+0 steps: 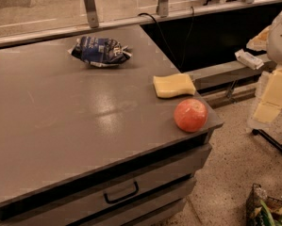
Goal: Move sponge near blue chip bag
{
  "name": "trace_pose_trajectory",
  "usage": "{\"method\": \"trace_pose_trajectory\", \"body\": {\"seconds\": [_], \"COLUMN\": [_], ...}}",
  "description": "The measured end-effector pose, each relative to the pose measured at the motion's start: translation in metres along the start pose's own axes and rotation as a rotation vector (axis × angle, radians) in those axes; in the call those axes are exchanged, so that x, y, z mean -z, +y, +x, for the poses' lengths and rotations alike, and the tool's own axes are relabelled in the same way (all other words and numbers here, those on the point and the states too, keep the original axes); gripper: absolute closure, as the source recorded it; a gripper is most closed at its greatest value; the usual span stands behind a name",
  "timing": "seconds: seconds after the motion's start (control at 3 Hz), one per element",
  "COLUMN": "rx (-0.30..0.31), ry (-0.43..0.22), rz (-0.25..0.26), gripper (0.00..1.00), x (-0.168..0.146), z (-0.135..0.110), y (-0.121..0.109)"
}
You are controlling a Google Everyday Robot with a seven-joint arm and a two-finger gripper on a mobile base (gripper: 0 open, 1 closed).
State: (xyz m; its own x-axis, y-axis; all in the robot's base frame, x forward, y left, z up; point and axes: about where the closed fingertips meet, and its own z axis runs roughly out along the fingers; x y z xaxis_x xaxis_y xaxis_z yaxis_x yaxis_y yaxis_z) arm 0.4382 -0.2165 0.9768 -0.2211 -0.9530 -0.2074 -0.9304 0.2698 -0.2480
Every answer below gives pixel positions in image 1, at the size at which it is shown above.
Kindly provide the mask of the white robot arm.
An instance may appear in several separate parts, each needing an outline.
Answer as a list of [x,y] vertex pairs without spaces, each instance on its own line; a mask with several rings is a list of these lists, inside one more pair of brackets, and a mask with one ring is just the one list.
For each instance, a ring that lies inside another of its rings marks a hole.
[[260,87],[251,115],[253,121],[269,124],[282,111],[282,11],[269,26],[250,39],[247,47],[265,50],[268,59],[277,64],[274,71],[262,73],[259,78]]

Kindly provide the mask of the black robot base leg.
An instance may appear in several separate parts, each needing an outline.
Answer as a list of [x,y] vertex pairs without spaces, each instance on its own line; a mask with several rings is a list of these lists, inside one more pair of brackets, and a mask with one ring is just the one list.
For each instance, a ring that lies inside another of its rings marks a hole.
[[273,145],[279,152],[282,153],[282,143],[279,143],[276,141],[273,137],[271,137],[267,132],[261,130],[261,129],[253,129],[252,134],[254,136],[260,135],[264,139],[266,139],[271,145]]

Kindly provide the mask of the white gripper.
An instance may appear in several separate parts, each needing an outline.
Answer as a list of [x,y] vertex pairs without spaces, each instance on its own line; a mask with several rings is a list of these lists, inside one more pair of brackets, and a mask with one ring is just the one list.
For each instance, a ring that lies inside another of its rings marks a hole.
[[256,96],[262,98],[253,118],[262,123],[272,122],[282,110],[282,67],[271,73],[263,72],[257,84]]

